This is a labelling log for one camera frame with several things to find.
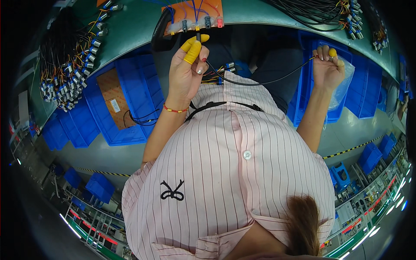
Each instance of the shirt button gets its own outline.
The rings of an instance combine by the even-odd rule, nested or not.
[[[249,160],[251,158],[251,152],[250,151],[245,151],[243,153],[243,157],[244,157],[244,159]]]

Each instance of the gray floor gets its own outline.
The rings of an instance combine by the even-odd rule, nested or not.
[[[174,52],[179,48],[177,44],[169,52],[154,53],[154,61],[159,81],[164,96],[168,93],[168,72],[170,60]],[[328,124],[322,131],[321,142],[318,153],[321,156],[328,156],[358,146],[370,141],[382,134],[393,131],[393,125],[381,110],[376,111],[373,118],[358,119],[346,107],[337,123]],[[45,146],[43,138],[38,138],[36,146]],[[99,134],[88,148],[75,149],[71,142],[61,150],[54,151],[57,160],[63,164],[121,174],[132,174],[141,164],[145,144],[130,146],[109,146],[103,136]],[[363,147],[352,150],[348,153],[338,155],[326,160],[328,166],[335,165],[341,161],[349,167],[355,163],[361,154]],[[92,172],[78,170],[82,173],[84,181],[88,181]],[[121,192],[127,177],[106,175],[114,184],[116,190]]]

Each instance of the orange circuit board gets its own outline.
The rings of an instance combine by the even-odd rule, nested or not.
[[[184,20],[186,20],[186,30],[199,30],[206,28],[206,23],[211,27],[222,28],[224,26],[223,6],[221,0],[194,0],[195,9],[192,1],[183,1],[172,4],[175,10],[173,24],[166,26],[164,35],[174,35],[183,32]]]

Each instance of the cardboard box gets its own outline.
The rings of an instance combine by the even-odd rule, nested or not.
[[[108,111],[119,130],[136,125],[129,115],[129,106],[121,89],[116,68],[97,77],[97,83],[103,94]]]

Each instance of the green workbench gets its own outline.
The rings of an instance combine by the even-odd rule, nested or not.
[[[98,12],[94,15],[95,11],[98,10],[96,2],[96,0],[78,0],[74,4],[73,8],[75,13],[79,17],[82,17],[81,20],[85,24],[93,21],[97,17]],[[102,39],[103,44],[100,46],[100,53],[94,61],[94,72],[129,51],[149,43],[155,25],[161,15],[161,6],[155,3],[141,0],[119,0],[117,3],[124,4],[124,8],[122,11],[115,12],[112,17],[105,21],[107,23],[108,35]],[[226,25],[266,24],[314,32],[341,42],[362,53],[380,65],[396,81],[400,77],[398,55],[400,51],[399,45],[395,40],[396,37],[391,30],[388,30],[389,47],[383,50],[383,55],[380,55],[373,48],[372,34],[364,16],[362,16],[364,23],[362,34],[364,35],[364,39],[351,40],[344,30],[337,32],[319,32],[312,30],[261,0],[223,0],[222,3],[224,23]],[[37,89],[32,91],[33,99],[40,99],[40,95],[37,93],[38,91]],[[37,120],[37,124],[40,126],[43,126],[45,122]]]

